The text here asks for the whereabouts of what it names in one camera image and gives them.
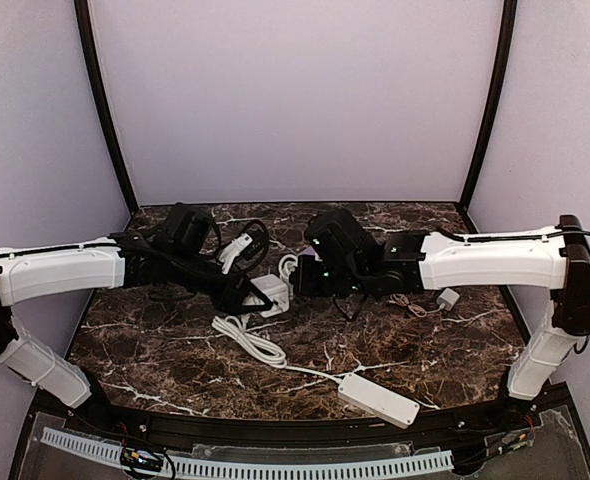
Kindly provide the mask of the white cube socket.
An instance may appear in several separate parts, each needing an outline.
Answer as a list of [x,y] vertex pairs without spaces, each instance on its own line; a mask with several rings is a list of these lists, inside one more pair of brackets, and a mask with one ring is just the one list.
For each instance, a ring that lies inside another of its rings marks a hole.
[[261,311],[263,318],[270,318],[286,313],[290,308],[290,288],[285,281],[274,274],[267,274],[252,279],[251,282],[272,304],[270,310]]

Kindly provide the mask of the white plug with cable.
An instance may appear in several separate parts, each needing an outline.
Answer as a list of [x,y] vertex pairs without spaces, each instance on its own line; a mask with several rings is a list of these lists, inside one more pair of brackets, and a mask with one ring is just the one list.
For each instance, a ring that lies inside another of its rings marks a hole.
[[249,315],[225,317],[215,316],[211,326],[219,334],[235,341],[253,359],[278,370],[297,372],[330,380],[337,385],[342,382],[338,376],[288,363],[284,350],[265,338],[254,335],[248,329]]

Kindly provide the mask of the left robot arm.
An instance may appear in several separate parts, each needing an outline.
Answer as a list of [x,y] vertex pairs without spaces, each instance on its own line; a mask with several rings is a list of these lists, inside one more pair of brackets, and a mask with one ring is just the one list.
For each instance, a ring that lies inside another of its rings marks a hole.
[[36,339],[14,305],[64,293],[171,283],[207,296],[229,315],[271,310],[275,303],[232,260],[158,247],[138,233],[33,249],[0,248],[0,363],[65,406],[78,409],[99,392],[83,370]]

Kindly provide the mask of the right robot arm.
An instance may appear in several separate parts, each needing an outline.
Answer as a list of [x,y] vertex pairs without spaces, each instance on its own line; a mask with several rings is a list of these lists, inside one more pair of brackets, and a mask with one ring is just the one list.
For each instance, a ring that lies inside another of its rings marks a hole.
[[400,231],[375,238],[344,208],[313,218],[313,252],[288,276],[295,295],[373,298],[465,286],[545,288],[543,320],[505,382],[509,397],[535,399],[582,338],[590,336],[590,232],[574,215],[538,230],[456,234]]

